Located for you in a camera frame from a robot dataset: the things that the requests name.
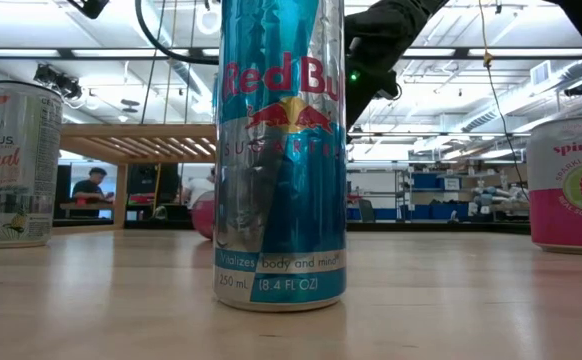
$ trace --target spindrift can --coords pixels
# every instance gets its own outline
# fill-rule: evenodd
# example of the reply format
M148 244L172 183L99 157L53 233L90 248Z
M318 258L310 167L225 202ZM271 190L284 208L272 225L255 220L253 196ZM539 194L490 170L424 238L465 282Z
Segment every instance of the spindrift can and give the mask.
M61 119L57 93L0 81L0 247L49 239Z
M582 253L582 118L536 127L527 151L533 242Z
M255 311L346 286L343 0L222 1L214 289Z

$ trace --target pink ball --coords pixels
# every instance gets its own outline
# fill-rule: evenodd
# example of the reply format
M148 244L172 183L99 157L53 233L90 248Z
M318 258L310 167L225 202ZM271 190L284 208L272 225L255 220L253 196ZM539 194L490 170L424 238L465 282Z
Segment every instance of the pink ball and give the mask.
M215 199L213 191L202 194L191 208L193 227L200 235L213 239L213 224L215 223Z

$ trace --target can lid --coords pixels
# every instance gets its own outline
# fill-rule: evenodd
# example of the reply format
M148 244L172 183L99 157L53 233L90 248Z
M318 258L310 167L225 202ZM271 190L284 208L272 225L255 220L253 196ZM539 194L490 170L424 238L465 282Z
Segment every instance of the can lid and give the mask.
M46 90L46 91L48 91L48 92L50 92L50 93L52 93L52 94L54 94L56 96L60 96L60 93L57 92L57 91L55 91L55 90L52 90L52 89L49 89L47 87L44 87L44 86L41 86L41 85L37 85L37 84L30 84L30 83L27 83L27 82L24 82L24 81L0 80L0 84L18 84L18 85L31 86L31 87L38 88L38 89L41 89L41 90Z
M557 122L563 122L563 121L578 121L578 120L582 120L582 116L577 116L577 117L572 117L572 118L566 118L566 119L556 119L556 120L551 120L551 121L547 121L545 123L542 123L536 127L534 127L531 132L535 131L538 128L543 127L544 125L549 125L549 124L555 124Z

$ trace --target man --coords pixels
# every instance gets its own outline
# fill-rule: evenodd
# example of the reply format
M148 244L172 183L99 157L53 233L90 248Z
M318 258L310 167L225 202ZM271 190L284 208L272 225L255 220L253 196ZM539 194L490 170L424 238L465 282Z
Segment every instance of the man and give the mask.
M184 185L184 193L182 199L188 200L187 207L193 208L195 202L202 196L202 194L213 191L215 184L215 166L211 168L209 176L206 178L192 179Z
M113 193L108 193L105 196L99 186L105 176L107 176L107 172L104 169L97 167L91 169L89 171L89 178L78 181L73 187L73 199L75 199L77 203L86 202L89 204L111 202L113 199ZM99 214L99 210L72 211L72 215L86 217L98 217Z

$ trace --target white can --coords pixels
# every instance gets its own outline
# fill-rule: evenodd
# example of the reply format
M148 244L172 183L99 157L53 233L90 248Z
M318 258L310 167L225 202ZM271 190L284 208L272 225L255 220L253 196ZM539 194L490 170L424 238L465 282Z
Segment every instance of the white can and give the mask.
M51 235L61 122L57 93L0 81L0 247L41 246Z
M582 118L536 127L527 151L533 242L582 253Z

